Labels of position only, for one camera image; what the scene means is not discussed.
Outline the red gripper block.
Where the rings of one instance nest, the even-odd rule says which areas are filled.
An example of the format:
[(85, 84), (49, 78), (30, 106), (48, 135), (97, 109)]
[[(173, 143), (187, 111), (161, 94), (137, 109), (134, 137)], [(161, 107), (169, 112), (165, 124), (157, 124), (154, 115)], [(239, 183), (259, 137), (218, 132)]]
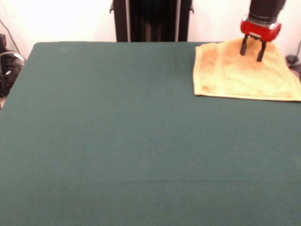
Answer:
[(245, 55), (247, 41), (249, 37), (261, 40), (261, 50), (257, 56), (257, 62), (261, 62), (266, 50), (267, 43), (272, 42), (280, 33), (282, 24), (275, 22), (272, 24), (260, 24), (244, 16), (241, 21), (240, 30), (245, 35), (242, 40), (240, 54)]

